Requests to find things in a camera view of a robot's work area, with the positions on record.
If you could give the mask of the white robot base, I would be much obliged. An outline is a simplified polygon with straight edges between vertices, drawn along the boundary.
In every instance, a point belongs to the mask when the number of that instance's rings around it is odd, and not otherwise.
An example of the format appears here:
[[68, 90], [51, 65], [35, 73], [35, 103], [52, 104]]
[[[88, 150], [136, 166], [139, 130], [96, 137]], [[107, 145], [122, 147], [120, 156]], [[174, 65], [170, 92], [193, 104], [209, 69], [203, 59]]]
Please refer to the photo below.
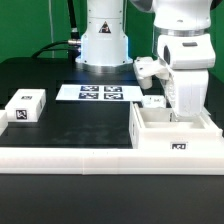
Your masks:
[[128, 70], [128, 37], [123, 31], [124, 0], [87, 0], [87, 29], [76, 65], [96, 73]]

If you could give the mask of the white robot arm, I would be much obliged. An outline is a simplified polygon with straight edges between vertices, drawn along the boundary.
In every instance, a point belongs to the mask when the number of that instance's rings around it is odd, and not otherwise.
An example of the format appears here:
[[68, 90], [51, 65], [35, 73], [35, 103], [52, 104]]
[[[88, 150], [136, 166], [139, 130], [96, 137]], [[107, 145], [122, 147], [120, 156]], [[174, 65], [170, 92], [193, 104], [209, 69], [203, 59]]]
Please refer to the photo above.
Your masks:
[[138, 57], [133, 67], [143, 89], [160, 79], [164, 93], [181, 117], [201, 113], [208, 70], [215, 51], [208, 29], [213, 0], [130, 0], [140, 11], [153, 13], [153, 57]]

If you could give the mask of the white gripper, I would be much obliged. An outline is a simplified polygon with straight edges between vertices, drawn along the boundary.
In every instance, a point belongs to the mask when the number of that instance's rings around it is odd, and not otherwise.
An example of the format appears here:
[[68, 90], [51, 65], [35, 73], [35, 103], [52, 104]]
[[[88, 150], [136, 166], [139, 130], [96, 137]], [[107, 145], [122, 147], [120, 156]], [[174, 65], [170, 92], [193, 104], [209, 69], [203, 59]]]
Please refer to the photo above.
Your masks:
[[210, 35], [160, 35], [157, 56], [169, 73], [162, 84], [175, 114], [198, 116], [206, 98], [208, 69], [214, 66], [216, 59]]

